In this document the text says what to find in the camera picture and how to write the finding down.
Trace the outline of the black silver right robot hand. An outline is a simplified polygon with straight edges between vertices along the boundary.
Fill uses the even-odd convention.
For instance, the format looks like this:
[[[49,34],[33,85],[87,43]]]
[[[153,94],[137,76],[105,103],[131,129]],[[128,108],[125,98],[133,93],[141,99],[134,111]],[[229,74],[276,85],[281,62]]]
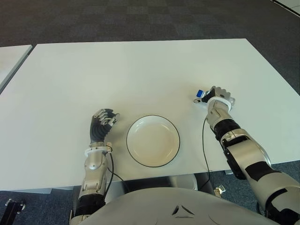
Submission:
[[[216,101],[225,104],[228,107],[228,111],[231,111],[235,104],[235,98],[231,96],[230,92],[216,86],[212,86],[208,91],[199,90],[196,98],[193,100],[195,104],[203,104],[207,108],[211,103]]]

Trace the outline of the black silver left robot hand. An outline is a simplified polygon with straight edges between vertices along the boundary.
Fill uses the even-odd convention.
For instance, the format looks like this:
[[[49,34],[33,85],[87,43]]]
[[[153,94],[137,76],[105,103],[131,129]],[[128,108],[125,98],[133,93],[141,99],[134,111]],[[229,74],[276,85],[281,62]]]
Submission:
[[[119,113],[114,113],[112,109],[100,109],[91,118],[90,142],[96,143],[105,141],[106,135],[110,132],[114,124],[119,120]]]

